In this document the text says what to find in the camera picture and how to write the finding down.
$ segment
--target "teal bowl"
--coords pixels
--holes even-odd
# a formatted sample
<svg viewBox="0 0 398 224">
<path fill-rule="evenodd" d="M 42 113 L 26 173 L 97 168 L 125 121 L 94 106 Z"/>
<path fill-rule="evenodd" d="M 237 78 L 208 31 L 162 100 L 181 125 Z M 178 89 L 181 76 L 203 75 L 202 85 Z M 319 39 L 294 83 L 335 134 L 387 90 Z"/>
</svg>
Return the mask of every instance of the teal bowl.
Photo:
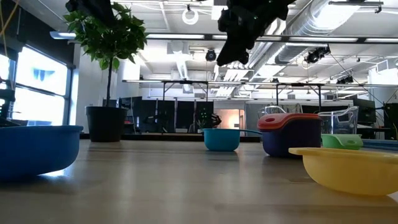
<svg viewBox="0 0 398 224">
<path fill-rule="evenodd" d="M 262 135 L 259 131 L 240 130 L 240 129 L 202 129 L 205 135 L 205 146 L 209 151 L 233 152 L 239 147 L 241 131 L 251 132 Z"/>
</svg>

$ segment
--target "bowl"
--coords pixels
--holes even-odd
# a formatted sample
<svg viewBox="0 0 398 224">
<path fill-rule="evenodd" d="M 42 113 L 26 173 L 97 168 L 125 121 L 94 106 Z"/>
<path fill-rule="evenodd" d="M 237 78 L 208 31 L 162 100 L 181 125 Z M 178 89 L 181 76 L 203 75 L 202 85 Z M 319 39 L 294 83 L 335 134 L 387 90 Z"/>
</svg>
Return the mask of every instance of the bowl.
<svg viewBox="0 0 398 224">
<path fill-rule="evenodd" d="M 303 156 L 305 170 L 318 184 L 358 195 L 398 191 L 398 154 L 327 148 L 290 148 Z"/>
<path fill-rule="evenodd" d="M 325 148 L 359 150 L 363 142 L 359 134 L 322 134 Z"/>
<path fill-rule="evenodd" d="M 81 126 L 0 128 L 0 180 L 67 168 L 79 153 L 81 130 Z"/>
<path fill-rule="evenodd" d="M 239 147 L 241 131 L 262 134 L 259 131 L 241 129 L 205 128 L 205 146 L 209 151 L 233 152 Z"/>
</svg>

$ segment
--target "potted plant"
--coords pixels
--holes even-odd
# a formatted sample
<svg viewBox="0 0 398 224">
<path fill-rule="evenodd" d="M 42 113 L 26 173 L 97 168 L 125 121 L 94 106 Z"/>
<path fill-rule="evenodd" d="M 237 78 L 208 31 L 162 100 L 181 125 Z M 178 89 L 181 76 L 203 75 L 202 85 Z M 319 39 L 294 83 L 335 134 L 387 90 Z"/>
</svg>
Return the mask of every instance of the potted plant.
<svg viewBox="0 0 398 224">
<path fill-rule="evenodd" d="M 119 59 L 134 63 L 133 55 L 147 43 L 142 20 L 118 3 L 113 3 L 112 9 L 116 20 L 112 27 L 79 11 L 64 16 L 68 31 L 76 34 L 75 40 L 81 43 L 85 54 L 91 56 L 91 61 L 99 61 L 102 70 L 108 69 L 105 107 L 86 107 L 90 139 L 94 142 L 120 141 L 127 110 L 109 107 L 112 71 L 119 68 Z"/>
</svg>

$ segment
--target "light fixture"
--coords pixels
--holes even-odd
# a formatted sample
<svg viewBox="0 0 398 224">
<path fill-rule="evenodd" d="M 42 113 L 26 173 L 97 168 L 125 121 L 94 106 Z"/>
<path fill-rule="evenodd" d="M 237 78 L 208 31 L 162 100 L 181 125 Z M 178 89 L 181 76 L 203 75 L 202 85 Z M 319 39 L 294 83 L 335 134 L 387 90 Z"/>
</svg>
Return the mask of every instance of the light fixture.
<svg viewBox="0 0 398 224">
<path fill-rule="evenodd" d="M 385 43 L 385 42 L 393 42 L 398 43 L 398 38 L 367 38 L 365 42 L 373 42 L 373 43 Z"/>
<path fill-rule="evenodd" d="M 188 9 L 186 9 L 182 12 L 182 21 L 184 21 L 184 23 L 186 23 L 188 25 L 195 25 L 199 21 L 199 13 L 198 13 L 198 11 L 196 11 L 194 9 L 190 9 L 189 5 L 187 7 L 188 7 Z M 191 19 L 187 18 L 188 12 L 193 12 L 193 18 L 191 18 Z"/>
<path fill-rule="evenodd" d="M 226 40 L 227 36 L 226 35 L 213 35 L 214 40 Z"/>
<path fill-rule="evenodd" d="M 294 42 L 357 42 L 354 37 L 291 37 L 289 41 Z"/>
<path fill-rule="evenodd" d="M 165 100 L 166 99 L 171 100 L 171 99 L 174 99 L 175 97 L 165 96 L 164 98 L 165 98 Z M 163 99 L 163 96 L 148 96 L 148 99 Z"/>
<path fill-rule="evenodd" d="M 162 83 L 162 80 L 123 80 L 128 83 Z"/>
<path fill-rule="evenodd" d="M 209 84 L 244 85 L 246 82 L 208 82 Z"/>
<path fill-rule="evenodd" d="M 381 6 L 382 1 L 330 1 L 329 5 L 334 6 Z"/>
<path fill-rule="evenodd" d="M 336 84 L 350 84 L 354 82 L 354 78 L 351 75 L 348 75 L 345 78 L 337 80 Z"/>
<path fill-rule="evenodd" d="M 308 53 L 308 55 L 305 57 L 305 61 L 307 63 L 317 63 L 319 60 L 325 57 L 325 55 L 330 54 L 330 48 L 329 46 L 327 47 L 319 47 L 314 51 L 311 51 Z"/>
<path fill-rule="evenodd" d="M 50 35 L 55 40 L 74 40 L 76 38 L 75 33 L 68 33 L 68 32 L 51 31 Z"/>
<path fill-rule="evenodd" d="M 164 1 L 164 0 L 111 0 L 111 2 L 117 2 L 117 3 L 124 3 L 124 4 L 153 4 L 153 5 L 159 5 L 159 3 L 163 4 L 168 4 L 168 5 L 181 5 L 181 4 L 186 4 L 187 2 L 184 0 L 181 1 Z M 203 3 L 200 1 L 189 1 L 189 4 L 195 5 L 195 6 L 200 6 Z"/>
<path fill-rule="evenodd" d="M 214 49 L 209 49 L 206 54 L 206 61 L 207 62 L 214 62 L 217 58 L 217 54 Z"/>
<path fill-rule="evenodd" d="M 328 44 L 286 43 L 288 47 L 327 47 Z"/>
<path fill-rule="evenodd" d="M 147 39 L 164 39 L 164 40 L 204 40 L 205 35 L 202 34 L 149 34 Z"/>
<path fill-rule="evenodd" d="M 275 41 L 280 41 L 282 40 L 282 37 L 270 37 L 270 36 L 264 36 L 264 37 L 259 37 L 257 38 L 257 41 L 260 42 L 275 42 Z"/>
</svg>

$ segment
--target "monitor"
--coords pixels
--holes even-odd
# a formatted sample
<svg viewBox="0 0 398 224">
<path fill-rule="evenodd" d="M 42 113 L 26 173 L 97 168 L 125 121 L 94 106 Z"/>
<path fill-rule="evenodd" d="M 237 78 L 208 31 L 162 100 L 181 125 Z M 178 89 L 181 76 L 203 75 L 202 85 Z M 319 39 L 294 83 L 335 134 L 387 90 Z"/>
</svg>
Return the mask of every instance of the monitor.
<svg viewBox="0 0 398 224">
<path fill-rule="evenodd" d="M 354 99 L 354 106 L 359 107 L 358 123 L 373 124 L 376 122 L 376 104 L 374 101 Z"/>
</svg>

